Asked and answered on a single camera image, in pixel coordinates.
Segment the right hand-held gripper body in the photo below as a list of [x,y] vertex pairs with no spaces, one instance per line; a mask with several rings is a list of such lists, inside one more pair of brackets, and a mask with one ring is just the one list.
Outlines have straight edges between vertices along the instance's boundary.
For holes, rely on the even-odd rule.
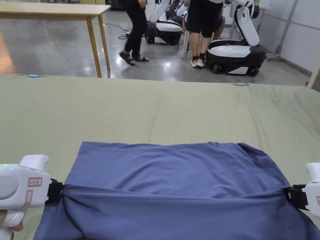
[[286,199],[295,208],[305,211],[320,211],[320,163],[306,164],[310,175],[307,184],[293,185],[286,189]]

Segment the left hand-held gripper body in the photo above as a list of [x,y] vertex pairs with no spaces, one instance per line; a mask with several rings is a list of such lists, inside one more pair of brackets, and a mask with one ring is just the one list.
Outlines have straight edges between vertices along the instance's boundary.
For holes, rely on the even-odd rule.
[[63,184],[45,171],[49,157],[26,155],[19,164],[0,165],[0,209],[27,212],[61,199]]

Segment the person's left hand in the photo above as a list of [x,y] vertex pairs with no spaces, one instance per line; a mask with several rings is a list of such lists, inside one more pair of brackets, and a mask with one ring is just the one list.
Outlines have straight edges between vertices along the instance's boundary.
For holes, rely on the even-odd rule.
[[14,232],[23,230],[25,211],[18,209],[0,210],[0,239],[13,240]]

